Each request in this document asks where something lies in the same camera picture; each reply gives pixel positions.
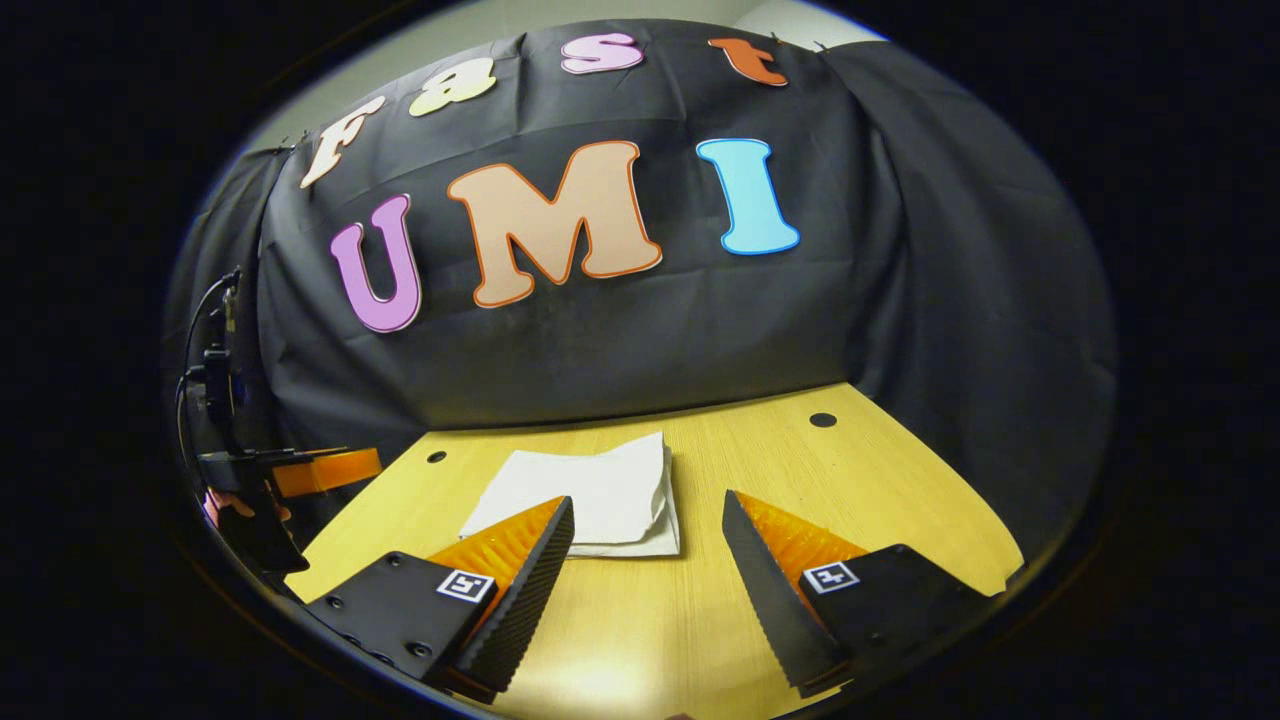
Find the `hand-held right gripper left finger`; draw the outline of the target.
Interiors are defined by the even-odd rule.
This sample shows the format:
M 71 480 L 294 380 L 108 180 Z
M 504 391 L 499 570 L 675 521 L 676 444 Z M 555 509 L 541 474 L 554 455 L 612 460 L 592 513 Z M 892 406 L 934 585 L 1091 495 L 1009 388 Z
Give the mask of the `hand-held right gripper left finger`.
M 575 536 L 557 496 L 421 559 L 389 551 L 306 605 L 371 659 L 489 705 L 509 688 Z

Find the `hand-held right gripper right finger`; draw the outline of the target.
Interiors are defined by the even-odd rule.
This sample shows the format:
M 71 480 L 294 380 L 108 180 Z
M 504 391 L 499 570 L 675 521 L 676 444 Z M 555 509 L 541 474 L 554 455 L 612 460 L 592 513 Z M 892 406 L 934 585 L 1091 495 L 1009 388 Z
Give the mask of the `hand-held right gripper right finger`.
M 736 489 L 724 495 L 722 533 L 771 651 L 804 698 L 881 687 L 995 603 L 909 544 L 864 550 Z

